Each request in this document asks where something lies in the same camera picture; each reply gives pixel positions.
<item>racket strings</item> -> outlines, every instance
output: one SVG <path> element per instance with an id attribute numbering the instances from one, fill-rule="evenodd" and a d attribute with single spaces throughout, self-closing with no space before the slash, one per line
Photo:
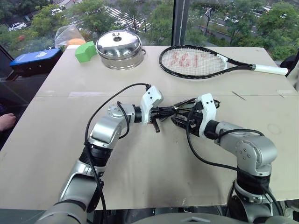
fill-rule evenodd
<path id="1" fill-rule="evenodd" d="M 225 68 L 225 62 L 220 57 L 192 48 L 167 51 L 161 61 L 167 69 L 191 76 L 209 75 Z"/>

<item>crosswalk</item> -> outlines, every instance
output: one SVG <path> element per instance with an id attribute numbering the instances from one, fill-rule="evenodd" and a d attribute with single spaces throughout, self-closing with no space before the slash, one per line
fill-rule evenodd
<path id="1" fill-rule="evenodd" d="M 109 7 L 109 6 L 104 6 L 105 12 L 116 19 L 117 22 L 122 24 L 125 28 L 133 28 L 133 21 L 130 19 L 129 15 L 127 13 L 122 13 L 121 10 Z M 146 23 L 146 29 L 150 30 L 150 23 Z M 144 26 L 144 21 L 137 21 L 137 27 L 139 28 L 139 31 L 144 31 L 145 26 Z"/>

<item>tennis racket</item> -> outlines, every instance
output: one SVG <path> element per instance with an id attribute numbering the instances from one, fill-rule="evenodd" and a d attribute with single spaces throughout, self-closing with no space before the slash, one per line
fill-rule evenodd
<path id="1" fill-rule="evenodd" d="M 187 79 L 211 78 L 234 70 L 252 70 L 286 75 L 287 68 L 238 62 L 207 48 L 179 45 L 165 49 L 159 58 L 161 68 L 171 75 Z M 228 68 L 227 63 L 236 65 Z"/>

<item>glass window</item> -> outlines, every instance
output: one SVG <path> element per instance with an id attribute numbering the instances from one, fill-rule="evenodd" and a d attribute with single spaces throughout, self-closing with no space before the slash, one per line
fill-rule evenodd
<path id="1" fill-rule="evenodd" d="M 71 24 L 85 41 L 96 42 L 107 31 L 126 29 L 137 33 L 143 45 L 171 44 L 173 0 L 51 2 L 58 4 L 48 0 L 0 1 L 0 44 L 13 57 L 54 48 L 56 31 Z"/>
<path id="2" fill-rule="evenodd" d="M 185 44 L 263 47 L 283 61 L 299 47 L 299 5 L 289 2 L 191 0 Z"/>

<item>green sponge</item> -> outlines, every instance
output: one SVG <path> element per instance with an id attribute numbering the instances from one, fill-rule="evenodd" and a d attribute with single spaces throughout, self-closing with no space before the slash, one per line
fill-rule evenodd
<path id="1" fill-rule="evenodd" d="M 80 45 L 75 52 L 75 56 L 80 63 L 90 61 L 92 56 L 96 54 L 97 51 L 95 49 L 93 41 Z"/>

